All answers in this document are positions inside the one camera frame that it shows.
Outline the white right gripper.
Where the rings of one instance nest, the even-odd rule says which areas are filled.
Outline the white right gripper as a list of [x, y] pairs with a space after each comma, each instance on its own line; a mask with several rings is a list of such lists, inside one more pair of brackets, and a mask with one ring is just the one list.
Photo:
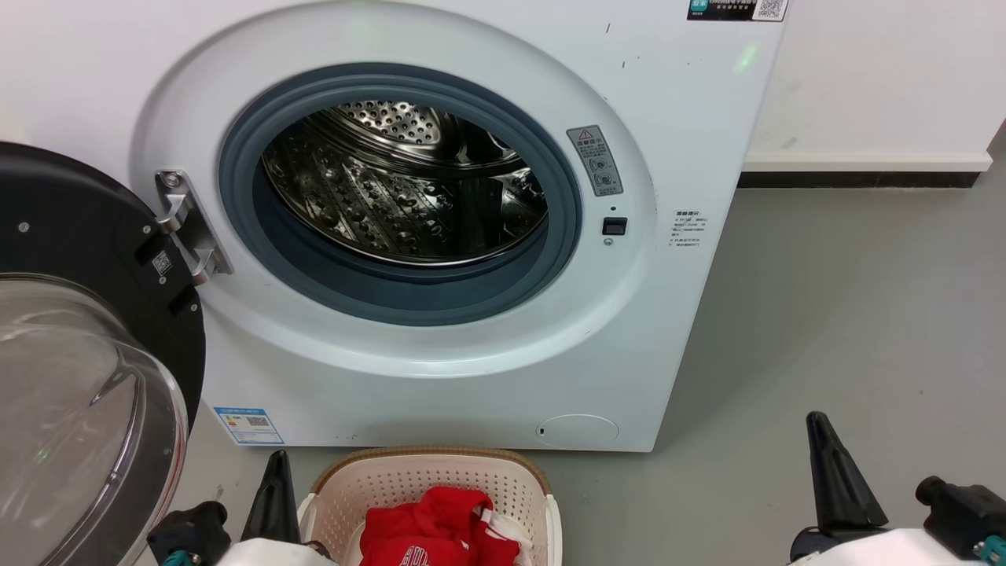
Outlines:
[[[833, 531], [886, 526], [887, 515], [825, 413], [809, 412], [807, 435], [817, 527]], [[983, 566], [983, 561], [974, 555], [960, 559], [921, 529], [895, 529], [829, 550], [807, 551], [790, 566]]]

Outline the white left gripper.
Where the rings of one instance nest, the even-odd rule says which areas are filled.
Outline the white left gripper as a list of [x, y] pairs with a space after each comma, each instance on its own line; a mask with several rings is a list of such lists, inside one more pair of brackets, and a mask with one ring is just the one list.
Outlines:
[[274, 451], [255, 492], [241, 542], [215, 566], [339, 566], [317, 548], [294, 544], [301, 543], [297, 512], [290, 458], [284, 450]]

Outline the red jersey garment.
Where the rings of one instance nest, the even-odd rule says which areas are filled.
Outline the red jersey garment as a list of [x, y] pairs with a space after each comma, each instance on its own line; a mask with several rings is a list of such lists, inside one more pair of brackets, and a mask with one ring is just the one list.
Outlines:
[[370, 509], [358, 548], [359, 566], [532, 566], [534, 544], [485, 492], [437, 486]]

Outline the cream perforated laundry basket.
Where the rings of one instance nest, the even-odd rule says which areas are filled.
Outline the cream perforated laundry basket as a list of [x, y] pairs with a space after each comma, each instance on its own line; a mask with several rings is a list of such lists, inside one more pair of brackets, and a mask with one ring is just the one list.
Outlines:
[[341, 566], [359, 566], [370, 509], [420, 502], [432, 487], [479, 490], [507, 527], [528, 541], [519, 566], [563, 566], [563, 522], [549, 481], [534, 462], [504, 449], [363, 449], [330, 465], [298, 508], [303, 541], [317, 541]]

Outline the stainless steel washing machine drum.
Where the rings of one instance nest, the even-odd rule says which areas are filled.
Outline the stainless steel washing machine drum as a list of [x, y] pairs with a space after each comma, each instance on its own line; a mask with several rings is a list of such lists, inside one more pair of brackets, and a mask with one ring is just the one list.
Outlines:
[[542, 184], [491, 131], [411, 101], [312, 112], [263, 151], [301, 222], [373, 260], [461, 267], [504, 255], [549, 214]]

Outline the black washer door with glass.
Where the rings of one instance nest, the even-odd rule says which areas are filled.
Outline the black washer door with glass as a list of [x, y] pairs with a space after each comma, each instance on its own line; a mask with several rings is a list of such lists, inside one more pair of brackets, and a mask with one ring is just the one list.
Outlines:
[[196, 285], [147, 204], [0, 142], [0, 566], [133, 566], [179, 483], [205, 354]]

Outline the blue energy label sticker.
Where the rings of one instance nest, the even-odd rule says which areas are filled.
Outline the blue energy label sticker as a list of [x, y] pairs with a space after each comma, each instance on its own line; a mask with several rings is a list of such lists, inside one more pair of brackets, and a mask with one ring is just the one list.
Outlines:
[[215, 407], [213, 412], [238, 445], [283, 447], [286, 444], [261, 408]]

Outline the grey rubber door gasket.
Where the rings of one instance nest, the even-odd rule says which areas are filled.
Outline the grey rubber door gasket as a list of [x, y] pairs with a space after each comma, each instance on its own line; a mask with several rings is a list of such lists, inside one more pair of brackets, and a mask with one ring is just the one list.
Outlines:
[[[430, 267], [373, 260], [301, 223], [274, 193], [263, 151], [298, 119], [357, 99], [440, 108], [496, 134], [544, 190], [549, 214], [539, 231], [491, 260]], [[223, 142], [218, 188], [234, 232], [270, 275], [334, 311], [388, 325], [464, 325], [512, 311], [563, 273], [582, 232], [581, 184], [539, 122], [470, 80], [401, 64], [314, 69], [259, 95]]]

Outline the round white filter cover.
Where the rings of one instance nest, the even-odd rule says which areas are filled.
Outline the round white filter cover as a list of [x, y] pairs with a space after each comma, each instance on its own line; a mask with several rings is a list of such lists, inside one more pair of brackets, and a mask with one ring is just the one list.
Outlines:
[[535, 435], [553, 449], [606, 451], [617, 440], [619, 427], [597, 415], [565, 414], [540, 423]]

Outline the metal door hinge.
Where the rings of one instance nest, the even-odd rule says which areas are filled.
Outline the metal door hinge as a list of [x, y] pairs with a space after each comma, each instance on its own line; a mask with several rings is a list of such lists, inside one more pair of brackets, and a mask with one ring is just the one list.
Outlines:
[[204, 285], [215, 276], [232, 274], [233, 265], [206, 219], [187, 173], [179, 169], [156, 171], [155, 184], [164, 208], [158, 225], [180, 248], [194, 282]]

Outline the small printed text label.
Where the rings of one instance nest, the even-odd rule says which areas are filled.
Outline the small printed text label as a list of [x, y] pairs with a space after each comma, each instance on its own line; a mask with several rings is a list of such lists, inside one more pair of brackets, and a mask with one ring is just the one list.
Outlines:
[[708, 216], [697, 209], [675, 209], [669, 245], [675, 248], [700, 247], [708, 222]]

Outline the white and black baseboard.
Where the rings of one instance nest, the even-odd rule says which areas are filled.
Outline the white and black baseboard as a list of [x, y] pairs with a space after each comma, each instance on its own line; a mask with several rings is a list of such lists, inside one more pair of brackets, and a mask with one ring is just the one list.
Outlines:
[[798, 156], [747, 158], [737, 189], [970, 189], [994, 164], [975, 155]]

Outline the white front-load washing machine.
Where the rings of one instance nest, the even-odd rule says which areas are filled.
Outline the white front-load washing machine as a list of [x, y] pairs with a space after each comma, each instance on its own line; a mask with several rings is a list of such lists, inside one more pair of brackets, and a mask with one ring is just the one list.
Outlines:
[[[291, 447], [455, 444], [544, 449], [547, 419], [592, 414], [651, 451], [782, 37], [780, 23], [688, 20], [686, 0], [174, 1], [140, 62], [171, 61], [141, 113], [130, 188], [156, 171], [194, 184], [233, 273], [208, 305], [205, 402], [261, 408]], [[502, 314], [388, 325], [327, 308], [270, 275], [222, 207], [234, 120], [292, 76], [342, 64], [435, 69], [505, 97], [549, 133], [582, 190], [567, 268]], [[624, 193], [596, 197], [567, 130], [600, 126]], [[708, 216], [697, 248], [669, 245], [675, 209]], [[605, 237], [606, 216], [626, 235]]]

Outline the grey warning sticker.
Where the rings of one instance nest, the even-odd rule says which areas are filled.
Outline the grey warning sticker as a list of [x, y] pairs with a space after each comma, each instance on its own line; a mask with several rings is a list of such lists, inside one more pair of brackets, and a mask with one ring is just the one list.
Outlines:
[[568, 129], [567, 136], [586, 169], [590, 189], [596, 197], [618, 196], [624, 193], [613, 153], [600, 126], [590, 125]]

